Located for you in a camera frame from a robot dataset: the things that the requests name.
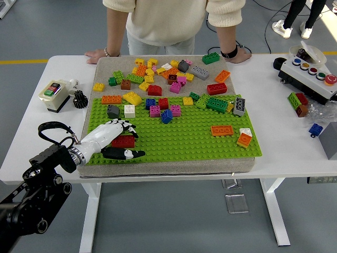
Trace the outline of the person's right hand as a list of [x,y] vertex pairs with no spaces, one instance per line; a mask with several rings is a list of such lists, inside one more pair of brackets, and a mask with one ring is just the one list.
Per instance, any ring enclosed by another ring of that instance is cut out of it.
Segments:
[[97,64],[100,58],[106,57],[106,54],[103,49],[96,49],[85,52],[85,56],[88,57],[87,64]]

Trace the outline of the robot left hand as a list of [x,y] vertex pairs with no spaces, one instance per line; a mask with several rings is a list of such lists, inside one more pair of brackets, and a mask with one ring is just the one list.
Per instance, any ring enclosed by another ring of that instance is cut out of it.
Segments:
[[81,140],[80,144],[73,146],[73,151],[78,155],[82,164],[87,164],[95,153],[101,153],[104,158],[115,160],[128,160],[144,156],[144,151],[108,146],[124,131],[130,132],[133,137],[138,138],[135,125],[126,120],[114,119],[95,128]]

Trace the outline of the person's left hand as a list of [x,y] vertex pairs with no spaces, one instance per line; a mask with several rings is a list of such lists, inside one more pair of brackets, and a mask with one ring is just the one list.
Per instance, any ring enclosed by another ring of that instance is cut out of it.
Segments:
[[237,55],[233,58],[225,59],[227,62],[238,64],[245,62],[246,60],[252,57],[252,54],[250,52],[247,52],[244,48],[238,47],[237,49],[238,49]]

